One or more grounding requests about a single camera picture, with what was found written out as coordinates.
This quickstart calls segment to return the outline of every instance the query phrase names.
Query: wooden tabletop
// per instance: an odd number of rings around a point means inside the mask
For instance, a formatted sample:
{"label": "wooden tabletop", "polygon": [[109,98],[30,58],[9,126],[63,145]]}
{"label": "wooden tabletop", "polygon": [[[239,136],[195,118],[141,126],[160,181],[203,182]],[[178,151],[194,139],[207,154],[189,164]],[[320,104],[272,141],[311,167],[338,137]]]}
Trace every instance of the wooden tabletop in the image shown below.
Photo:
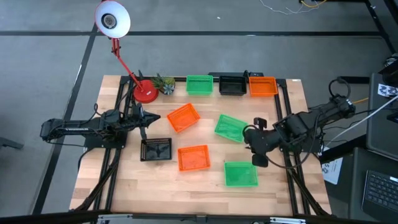
{"label": "wooden tabletop", "polygon": [[[99,91],[99,112],[112,109],[118,93],[120,76],[105,75]],[[286,80],[293,113],[307,110],[307,103],[300,80]],[[279,91],[285,116],[283,94]],[[167,115],[186,103],[192,103],[201,119],[194,126],[177,134]],[[218,83],[214,83],[211,96],[188,96],[185,82],[176,82],[173,95],[159,97],[144,104],[148,112],[161,115],[147,129],[148,138],[172,138],[172,160],[141,162],[139,130],[129,133],[126,147],[122,150],[117,181],[114,189],[112,212],[123,213],[206,213],[214,215],[291,215],[287,176],[284,169],[269,164],[257,168],[258,187],[231,188],[225,186],[224,162],[251,161],[252,153],[244,143],[237,143],[215,134],[220,114],[252,124],[254,117],[265,118],[272,129],[277,121],[274,97],[251,98],[221,96]],[[180,172],[177,149],[185,146],[207,144],[211,167],[207,170]],[[279,150],[267,154],[273,161],[283,164]],[[76,180],[70,208],[79,206],[98,182],[104,149],[94,149],[82,160]],[[317,202],[330,211],[325,183],[318,160],[311,155],[303,164],[305,183]],[[106,198],[105,186],[103,198]],[[302,201],[297,186],[296,196],[301,212]]]}

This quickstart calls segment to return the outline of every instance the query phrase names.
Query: black stand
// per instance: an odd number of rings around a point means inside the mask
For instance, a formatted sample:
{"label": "black stand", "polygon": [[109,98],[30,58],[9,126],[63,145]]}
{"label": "black stand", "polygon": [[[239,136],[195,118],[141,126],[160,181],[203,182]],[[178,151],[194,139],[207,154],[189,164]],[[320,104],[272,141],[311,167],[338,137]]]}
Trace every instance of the black stand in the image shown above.
{"label": "black stand", "polygon": [[13,147],[14,149],[22,149],[24,147],[24,145],[19,144],[14,141],[11,141],[9,139],[0,137],[0,147]]}

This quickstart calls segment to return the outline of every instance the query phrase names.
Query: black basket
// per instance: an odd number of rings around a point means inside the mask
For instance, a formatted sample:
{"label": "black basket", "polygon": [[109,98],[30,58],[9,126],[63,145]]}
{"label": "black basket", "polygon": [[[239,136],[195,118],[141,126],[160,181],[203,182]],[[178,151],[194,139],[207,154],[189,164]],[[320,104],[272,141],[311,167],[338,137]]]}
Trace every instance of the black basket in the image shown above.
{"label": "black basket", "polygon": [[220,76],[220,94],[243,96],[246,94],[246,78]]}
{"label": "black basket", "polygon": [[172,159],[172,139],[141,140],[141,161],[159,161]]}

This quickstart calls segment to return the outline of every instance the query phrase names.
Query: potted plant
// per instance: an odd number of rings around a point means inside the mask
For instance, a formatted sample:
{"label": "potted plant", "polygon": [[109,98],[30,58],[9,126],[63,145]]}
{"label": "potted plant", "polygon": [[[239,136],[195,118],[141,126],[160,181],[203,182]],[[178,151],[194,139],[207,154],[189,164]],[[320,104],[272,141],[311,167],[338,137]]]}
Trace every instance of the potted plant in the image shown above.
{"label": "potted plant", "polygon": [[161,77],[159,73],[152,78],[154,87],[165,95],[171,95],[175,88],[175,80],[173,77]]}

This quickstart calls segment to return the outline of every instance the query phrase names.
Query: paper sheet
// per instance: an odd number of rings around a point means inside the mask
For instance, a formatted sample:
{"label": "paper sheet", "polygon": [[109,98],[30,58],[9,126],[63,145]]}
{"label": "paper sheet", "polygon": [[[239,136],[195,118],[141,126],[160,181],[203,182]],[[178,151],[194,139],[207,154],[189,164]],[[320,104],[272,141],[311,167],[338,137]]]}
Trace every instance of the paper sheet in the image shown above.
{"label": "paper sheet", "polygon": [[336,185],[338,183],[338,177],[340,176],[342,163],[343,158],[339,158],[326,164],[322,164],[323,179],[329,183]]}
{"label": "paper sheet", "polygon": [[381,96],[394,96],[398,94],[398,89],[392,86],[387,86],[379,83],[379,88],[377,89],[377,93]]}

